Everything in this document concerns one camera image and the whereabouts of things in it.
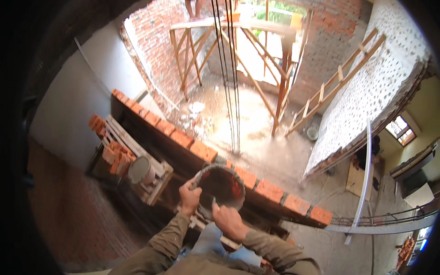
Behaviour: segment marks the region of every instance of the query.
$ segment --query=human hand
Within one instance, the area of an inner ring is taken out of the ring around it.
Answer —
[[[237,209],[224,205],[219,207],[218,204],[214,202],[213,218],[216,226],[220,228],[225,236],[234,241],[243,242],[249,231],[249,227],[243,223]]]
[[[188,217],[194,215],[200,201],[200,194],[202,193],[200,187],[190,190],[191,184],[194,180],[195,178],[190,179],[179,188],[180,199],[182,200],[182,208],[180,209],[180,212]]]

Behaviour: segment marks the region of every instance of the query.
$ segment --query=person's leg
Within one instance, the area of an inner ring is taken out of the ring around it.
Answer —
[[[221,244],[221,236],[222,232],[215,225],[215,223],[210,223],[206,225],[205,229],[202,230],[198,240],[194,244],[191,253],[201,254],[208,251],[214,251],[218,255],[224,257],[227,253],[223,245]]]
[[[190,19],[194,18],[194,15],[192,13],[192,7],[191,7],[191,0],[185,0],[185,6],[187,7],[187,11],[190,14]]]
[[[263,257],[258,256],[252,250],[249,250],[242,246],[239,250],[232,252],[229,255],[229,260],[242,260],[249,265],[260,266],[261,259]]]
[[[200,10],[202,9],[202,0],[196,0],[195,2],[195,17],[196,18],[201,18],[200,17]]]

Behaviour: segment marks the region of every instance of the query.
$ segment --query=mortar bucket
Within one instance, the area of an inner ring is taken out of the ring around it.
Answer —
[[[240,210],[245,201],[243,180],[234,170],[224,165],[205,167],[197,175],[191,189],[202,188],[198,212],[207,220],[213,220],[212,203],[215,198],[219,206],[225,205]]]

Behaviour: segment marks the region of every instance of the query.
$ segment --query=jeans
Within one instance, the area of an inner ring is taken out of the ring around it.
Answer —
[[[244,246],[232,253],[226,251],[220,241],[222,235],[223,233],[214,223],[206,225],[205,229],[200,233],[200,237],[195,243],[191,253],[202,254],[208,251],[214,251],[216,254],[228,260],[242,260],[249,265],[260,266],[262,257],[256,255],[255,252]]]

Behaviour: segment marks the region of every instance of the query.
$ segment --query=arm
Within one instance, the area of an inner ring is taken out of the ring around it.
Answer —
[[[220,230],[231,239],[243,243],[256,254],[269,261],[279,274],[321,274],[318,264],[301,249],[282,239],[250,229],[243,224],[234,208],[213,205],[213,217]]]
[[[150,239],[146,247],[115,267],[109,275],[158,274],[171,267],[179,255],[190,224],[189,217],[195,213],[202,193],[201,188],[189,190],[192,181],[193,179],[187,181],[179,189],[182,199],[180,212]]]

